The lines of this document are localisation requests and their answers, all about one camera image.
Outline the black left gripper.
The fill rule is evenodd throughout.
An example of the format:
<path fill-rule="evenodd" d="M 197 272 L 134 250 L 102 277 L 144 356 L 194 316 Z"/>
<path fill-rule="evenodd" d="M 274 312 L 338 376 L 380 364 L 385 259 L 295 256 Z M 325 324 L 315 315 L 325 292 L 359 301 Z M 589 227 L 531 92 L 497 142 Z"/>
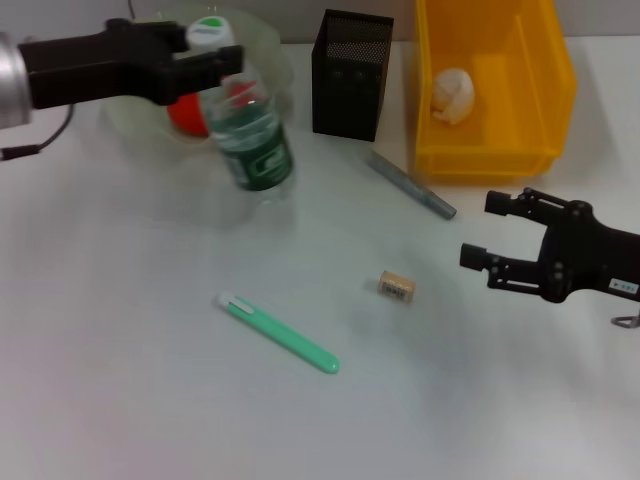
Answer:
<path fill-rule="evenodd" d="M 125 19 L 108 20 L 96 34 L 18 46 L 35 109 L 117 96 L 168 105 L 243 71 L 240 45 L 173 59 L 189 49 L 185 27 L 175 21 Z"/>

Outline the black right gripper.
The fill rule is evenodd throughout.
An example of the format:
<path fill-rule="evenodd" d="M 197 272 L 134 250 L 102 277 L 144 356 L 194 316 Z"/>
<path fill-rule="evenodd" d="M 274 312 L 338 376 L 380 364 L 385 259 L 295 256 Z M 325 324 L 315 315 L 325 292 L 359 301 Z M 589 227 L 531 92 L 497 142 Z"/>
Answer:
<path fill-rule="evenodd" d="M 541 296 L 552 303 L 579 290 L 639 300 L 639 236 L 602 224 L 590 204 L 527 187 L 515 197 L 489 191 L 484 211 L 547 226 L 538 263 L 462 244 L 460 266 L 486 270 L 490 289 Z"/>

